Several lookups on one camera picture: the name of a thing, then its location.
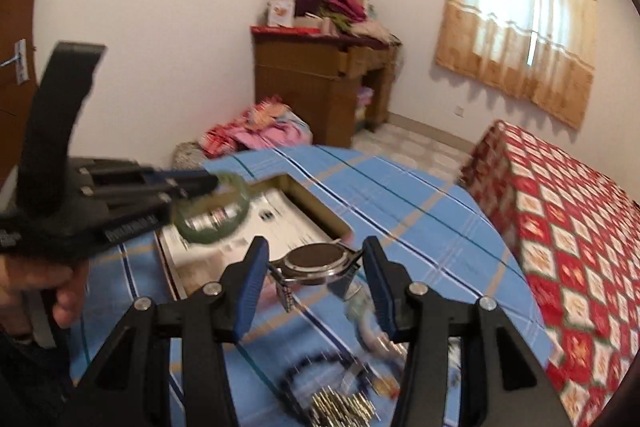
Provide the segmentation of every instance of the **red bedspread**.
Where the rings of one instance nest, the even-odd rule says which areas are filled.
[[[463,182],[524,272],[555,344],[547,374],[593,422],[638,351],[640,214],[599,172],[498,121]]]

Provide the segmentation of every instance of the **tile floor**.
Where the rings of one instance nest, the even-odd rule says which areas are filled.
[[[360,131],[353,137],[352,147],[451,182],[458,178],[460,166],[469,158],[463,151],[388,123],[375,133]]]

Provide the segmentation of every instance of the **blue tablecloth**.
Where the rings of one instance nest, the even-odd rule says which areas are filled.
[[[248,180],[288,172],[350,225],[356,244],[377,235],[390,259],[406,266],[414,280],[441,295],[474,302],[493,295],[546,367],[551,343],[540,310],[511,253],[474,200],[460,187],[425,172],[354,150],[299,147],[241,153],[207,161],[210,171],[233,171]],[[87,364],[122,314],[138,296],[170,299],[164,272],[150,235],[130,241],[93,260],[81,321],[72,328],[72,378]],[[238,418],[243,427],[296,425],[276,399],[284,370],[318,351],[362,353],[344,303],[320,288],[298,295],[302,312],[280,306],[258,311],[248,340],[227,346],[226,365]],[[170,381],[172,421],[184,425],[180,342],[172,342]],[[307,391],[335,375],[315,373]],[[388,425],[393,403],[376,397]],[[457,425],[460,388],[449,391],[446,424]]]

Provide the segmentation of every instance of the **green bangle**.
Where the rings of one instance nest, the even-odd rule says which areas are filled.
[[[190,220],[191,217],[199,216],[200,214],[205,214],[210,210],[219,208],[220,206],[218,204],[212,204],[212,199],[214,199],[215,196],[203,196],[188,203],[174,204],[172,222],[178,230],[178,233],[189,241],[189,243],[209,245],[210,243],[220,241],[234,233],[236,229],[242,225],[242,222],[249,213],[251,193],[249,185],[244,181],[244,178],[233,172],[214,172],[214,174],[218,177],[220,185],[231,187],[238,193],[238,199],[236,200],[236,204],[239,207],[238,212],[234,217],[225,219],[218,227],[196,230],[190,227],[187,221]]]

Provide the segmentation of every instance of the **door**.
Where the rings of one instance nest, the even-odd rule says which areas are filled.
[[[15,64],[0,68],[0,187],[18,163],[33,94],[38,89],[33,67],[33,0],[0,0],[0,64],[15,54],[15,43],[27,41],[29,80],[18,85]]]

